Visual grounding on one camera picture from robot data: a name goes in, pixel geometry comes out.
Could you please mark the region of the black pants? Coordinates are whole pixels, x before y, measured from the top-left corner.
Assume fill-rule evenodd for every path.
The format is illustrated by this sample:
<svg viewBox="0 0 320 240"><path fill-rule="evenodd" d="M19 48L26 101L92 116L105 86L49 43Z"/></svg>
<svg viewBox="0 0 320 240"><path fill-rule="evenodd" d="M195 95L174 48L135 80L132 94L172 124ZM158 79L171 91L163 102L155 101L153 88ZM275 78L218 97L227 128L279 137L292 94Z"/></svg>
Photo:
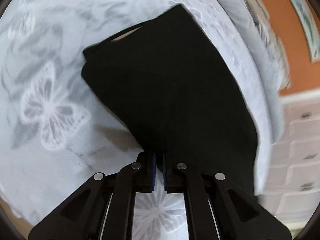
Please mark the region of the black pants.
<svg viewBox="0 0 320 240"><path fill-rule="evenodd" d="M143 150L254 193L258 135L222 56L176 5L83 51L81 75Z"/></svg>

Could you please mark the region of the butterfly print bedspread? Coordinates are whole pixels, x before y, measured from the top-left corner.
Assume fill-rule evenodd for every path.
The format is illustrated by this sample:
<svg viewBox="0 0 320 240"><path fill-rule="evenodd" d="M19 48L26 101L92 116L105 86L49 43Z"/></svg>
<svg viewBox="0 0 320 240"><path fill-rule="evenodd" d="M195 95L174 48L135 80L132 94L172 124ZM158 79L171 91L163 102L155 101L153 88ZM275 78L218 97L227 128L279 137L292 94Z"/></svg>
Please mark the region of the butterfly print bedspread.
<svg viewBox="0 0 320 240"><path fill-rule="evenodd" d="M12 0L1 18L1 198L31 225L95 172L134 161L140 146L81 78L82 50L182 3L234 75L262 141L254 191L266 183L272 144L268 106L236 8L243 0Z"/></svg>

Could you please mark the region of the grey folded duvet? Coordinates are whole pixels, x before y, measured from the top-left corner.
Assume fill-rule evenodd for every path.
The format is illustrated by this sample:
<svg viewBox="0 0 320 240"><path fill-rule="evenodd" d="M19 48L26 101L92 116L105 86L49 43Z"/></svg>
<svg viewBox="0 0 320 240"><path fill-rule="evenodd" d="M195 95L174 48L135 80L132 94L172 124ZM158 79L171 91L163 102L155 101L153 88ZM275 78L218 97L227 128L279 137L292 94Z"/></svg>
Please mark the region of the grey folded duvet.
<svg viewBox="0 0 320 240"><path fill-rule="evenodd" d="M289 61L280 37L270 24L262 0L217 0L242 36L258 68L271 118L273 141L285 131L279 91L291 87Z"/></svg>

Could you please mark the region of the framed wall picture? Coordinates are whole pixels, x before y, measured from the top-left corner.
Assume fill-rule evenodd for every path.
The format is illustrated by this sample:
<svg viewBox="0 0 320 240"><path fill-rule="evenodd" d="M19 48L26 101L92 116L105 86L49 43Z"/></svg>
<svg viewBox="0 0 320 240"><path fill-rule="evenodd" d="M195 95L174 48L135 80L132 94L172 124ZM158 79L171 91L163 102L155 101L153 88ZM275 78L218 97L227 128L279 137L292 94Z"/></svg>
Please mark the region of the framed wall picture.
<svg viewBox="0 0 320 240"><path fill-rule="evenodd" d="M319 62L319 30L306 0L290 0L303 27L308 44L310 60Z"/></svg>

